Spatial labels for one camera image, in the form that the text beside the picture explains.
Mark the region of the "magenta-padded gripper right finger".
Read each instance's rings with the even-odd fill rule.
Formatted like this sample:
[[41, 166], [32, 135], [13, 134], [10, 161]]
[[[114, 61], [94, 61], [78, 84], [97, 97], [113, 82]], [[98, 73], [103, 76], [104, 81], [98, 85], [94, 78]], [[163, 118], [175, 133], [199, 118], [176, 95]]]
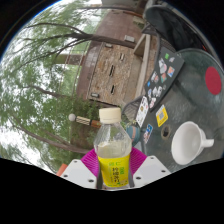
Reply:
[[143, 187], [171, 174], [156, 156], [146, 156], [136, 148], [130, 153], [129, 171], [131, 188]]

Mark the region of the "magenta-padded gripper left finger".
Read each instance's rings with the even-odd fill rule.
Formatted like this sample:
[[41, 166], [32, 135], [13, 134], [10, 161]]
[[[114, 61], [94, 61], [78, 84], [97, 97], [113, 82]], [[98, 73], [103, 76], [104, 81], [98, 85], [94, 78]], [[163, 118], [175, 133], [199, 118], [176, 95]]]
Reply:
[[60, 177], [84, 188], [101, 189], [102, 177], [95, 150], [90, 150], [81, 159], [73, 159], [69, 165], [62, 165]]

